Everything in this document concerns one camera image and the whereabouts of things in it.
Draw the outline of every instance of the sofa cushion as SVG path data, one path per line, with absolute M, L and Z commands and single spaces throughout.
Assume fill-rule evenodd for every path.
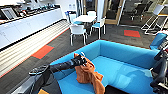
M 85 53 L 85 56 L 89 59 L 89 60 L 93 60 L 94 58 L 96 58 L 97 56 L 100 55 L 100 43 L 99 41 L 95 41 L 89 45 L 86 45 L 64 57 L 61 57 L 60 59 L 57 59 L 56 61 L 52 62 L 50 65 L 54 65 L 54 64 L 58 64 L 58 63 L 63 63 L 66 61 L 69 61 L 70 59 L 74 58 L 74 53 L 78 53 L 81 54 L 81 52 Z M 56 72 L 54 73 L 55 78 L 57 80 L 60 80 L 64 77 L 66 77 L 67 75 L 69 75 L 70 73 L 74 72 L 75 69 L 67 69 L 67 70 L 62 70 L 61 72 Z
M 62 94 L 94 94 L 92 84 L 78 83 L 76 78 L 76 72 L 73 72 L 65 78 L 58 80 Z
M 96 67 L 95 71 L 103 75 L 104 86 L 111 85 L 132 94 L 153 94 L 150 70 L 103 56 L 92 62 Z

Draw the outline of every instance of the white cabinet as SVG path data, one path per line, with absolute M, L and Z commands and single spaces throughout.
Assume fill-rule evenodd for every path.
M 23 37 L 32 33 L 32 29 L 30 28 L 30 25 L 25 18 L 16 20 L 13 23 Z
M 8 39 L 5 37 L 5 33 L 2 32 L 5 29 L 4 24 L 0 25 L 0 49 L 10 44 Z
M 62 18 L 59 8 L 2 24 L 0 25 L 0 48 L 41 30 Z
M 59 21 L 61 19 L 63 19 L 63 16 L 62 16 L 62 12 L 61 12 L 61 9 L 56 9 L 56 15 L 57 15 L 57 20 L 56 21 Z
M 10 42 L 8 41 L 8 39 L 0 31 L 0 49 L 5 47 L 6 45 L 9 45 L 9 44 L 10 44 Z
M 35 17 L 36 17 L 36 21 L 39 23 L 39 30 L 46 27 L 46 21 L 45 21 L 44 13 L 35 15 Z
M 32 29 L 31 33 L 34 33 L 39 30 L 39 23 L 36 20 L 35 16 L 30 16 L 26 18 L 28 26 Z
M 20 34 L 20 32 L 17 30 L 15 26 L 9 27 L 7 29 L 4 29 L 2 31 L 4 33 L 4 36 L 11 42 L 15 42 L 19 39 L 21 39 L 23 36 Z

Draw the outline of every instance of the white wall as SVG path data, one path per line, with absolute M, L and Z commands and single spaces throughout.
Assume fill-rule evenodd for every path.
M 0 6 L 17 4 L 20 0 L 1 0 Z
M 66 19 L 66 11 L 77 11 L 76 0 L 55 0 L 55 3 L 60 5 L 64 19 Z
M 35 0 L 31 0 L 31 3 L 28 4 L 21 4 L 22 5 L 22 10 L 25 10 L 27 7 L 31 7 L 31 9 L 37 9 L 40 6 L 44 7 L 44 5 L 47 5 L 48 3 L 50 4 L 55 4 L 54 0 L 46 0 L 46 1 L 40 1 L 37 0 L 38 2 L 36 3 Z

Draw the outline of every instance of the white chair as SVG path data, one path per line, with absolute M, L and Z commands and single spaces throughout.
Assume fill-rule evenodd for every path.
M 71 29 L 71 46 L 73 46 L 73 43 L 72 43 L 73 35 L 83 35 L 84 45 L 86 45 L 85 37 L 87 39 L 87 33 L 86 33 L 86 29 L 84 29 L 84 25 L 70 25 L 70 29 Z
M 160 16 L 163 16 L 163 15 L 159 15 L 159 13 L 162 11 L 163 8 L 164 8 L 163 5 L 157 5 L 156 8 L 155 8 L 155 10 L 153 11 L 153 15 L 152 15 L 152 16 L 149 18 L 149 20 L 142 26 L 141 29 L 142 29 L 142 30 L 145 30 L 145 34 L 155 35 L 155 34 L 152 34 L 152 33 L 148 33 L 148 30 L 154 30 L 154 28 L 155 28 L 156 26 L 160 27 L 160 26 L 157 24 L 156 20 L 157 20 Z M 151 21 L 151 19 L 152 19 L 153 17 L 155 17 L 154 20 L 153 20 L 153 22 L 152 22 L 151 24 L 148 24 L 148 22 Z M 154 28 L 153 28 L 153 29 L 150 29 L 151 26 L 152 26 L 155 22 L 156 22 L 156 24 L 155 24 Z
M 104 23 L 105 23 L 105 18 L 101 19 L 100 22 L 96 22 L 94 25 L 92 25 L 91 31 L 90 31 L 90 36 L 91 36 L 91 33 L 92 33 L 92 28 L 99 28 L 99 39 L 100 39 L 100 29 L 101 29 L 101 27 L 104 26 L 104 34 L 106 33 Z
M 95 11 L 88 11 L 87 14 L 88 14 L 88 16 L 96 16 Z
M 82 24 L 82 22 L 74 21 L 75 18 L 76 18 L 76 14 L 71 14 L 70 15 L 70 21 L 71 21 L 72 24 Z

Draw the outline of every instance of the doorway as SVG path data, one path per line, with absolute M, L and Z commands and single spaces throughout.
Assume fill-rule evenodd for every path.
M 98 0 L 83 0 L 83 12 L 86 15 L 88 11 L 97 11 Z
M 142 27 L 153 15 L 157 4 L 165 0 L 126 0 L 120 25 Z
M 106 24 L 119 24 L 125 0 L 105 0 L 103 17 Z

